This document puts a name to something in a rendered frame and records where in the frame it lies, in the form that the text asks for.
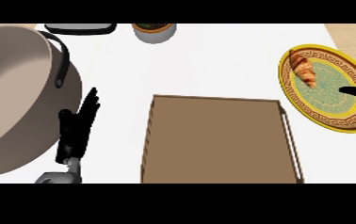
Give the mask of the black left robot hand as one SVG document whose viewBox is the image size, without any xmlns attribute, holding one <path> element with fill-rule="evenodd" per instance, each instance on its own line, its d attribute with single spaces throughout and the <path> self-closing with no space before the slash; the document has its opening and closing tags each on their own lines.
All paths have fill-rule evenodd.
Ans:
<svg viewBox="0 0 356 224">
<path fill-rule="evenodd" d="M 67 164 L 72 157 L 83 158 L 91 128 L 100 110 L 98 89 L 94 88 L 85 98 L 79 113 L 73 113 L 70 109 L 60 112 L 60 146 L 57 162 Z"/>
</svg>

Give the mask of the yellow and green patterned plate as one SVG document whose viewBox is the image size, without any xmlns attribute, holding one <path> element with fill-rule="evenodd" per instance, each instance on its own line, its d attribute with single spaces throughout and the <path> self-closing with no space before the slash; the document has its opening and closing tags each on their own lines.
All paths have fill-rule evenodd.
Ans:
<svg viewBox="0 0 356 224">
<path fill-rule="evenodd" d="M 314 65 L 314 88 L 293 70 L 292 56 L 306 58 Z M 327 46 L 299 45 L 280 60 L 278 78 L 286 96 L 305 117 L 333 131 L 356 134 L 356 96 L 340 93 L 342 87 L 356 87 L 356 60 Z"/>
</svg>

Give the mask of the golden brown croissant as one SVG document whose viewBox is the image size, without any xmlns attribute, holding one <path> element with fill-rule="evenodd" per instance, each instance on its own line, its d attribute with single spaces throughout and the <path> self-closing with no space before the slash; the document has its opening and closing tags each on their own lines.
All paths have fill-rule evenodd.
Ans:
<svg viewBox="0 0 356 224">
<path fill-rule="evenodd" d="M 295 50 L 290 51 L 290 65 L 298 78 L 309 88 L 315 88 L 318 83 L 314 63 Z"/>
</svg>

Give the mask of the brown wooden tray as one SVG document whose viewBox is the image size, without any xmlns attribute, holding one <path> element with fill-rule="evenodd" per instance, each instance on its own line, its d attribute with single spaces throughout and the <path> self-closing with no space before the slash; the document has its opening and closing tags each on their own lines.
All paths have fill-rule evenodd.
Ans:
<svg viewBox="0 0 356 224">
<path fill-rule="evenodd" d="M 280 101 L 154 96 L 141 182 L 302 184 Z"/>
</svg>

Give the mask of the large beige pot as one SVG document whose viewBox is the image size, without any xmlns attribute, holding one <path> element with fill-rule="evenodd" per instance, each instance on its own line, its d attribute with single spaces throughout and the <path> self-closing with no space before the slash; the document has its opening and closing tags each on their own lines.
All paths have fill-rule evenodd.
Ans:
<svg viewBox="0 0 356 224">
<path fill-rule="evenodd" d="M 32 163 L 60 140 L 60 112 L 77 111 L 83 81 L 76 66 L 55 86 L 61 46 L 27 26 L 0 25 L 0 174 Z"/>
</svg>

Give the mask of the black and grey appliance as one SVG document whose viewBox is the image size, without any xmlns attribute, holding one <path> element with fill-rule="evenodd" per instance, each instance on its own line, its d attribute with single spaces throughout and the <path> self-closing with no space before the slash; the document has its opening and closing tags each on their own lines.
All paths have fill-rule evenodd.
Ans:
<svg viewBox="0 0 356 224">
<path fill-rule="evenodd" d="M 110 34 L 117 24 L 46 24 L 46 29 L 63 35 L 104 35 Z"/>
</svg>

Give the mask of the grey plant pot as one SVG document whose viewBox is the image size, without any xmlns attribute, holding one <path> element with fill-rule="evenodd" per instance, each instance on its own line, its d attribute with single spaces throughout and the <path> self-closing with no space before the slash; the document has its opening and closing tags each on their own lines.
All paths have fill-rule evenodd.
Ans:
<svg viewBox="0 0 356 224">
<path fill-rule="evenodd" d="M 168 41 L 176 34 L 176 24 L 162 24 L 154 28 L 153 24 L 134 24 L 135 36 L 147 43 L 157 44 Z"/>
</svg>

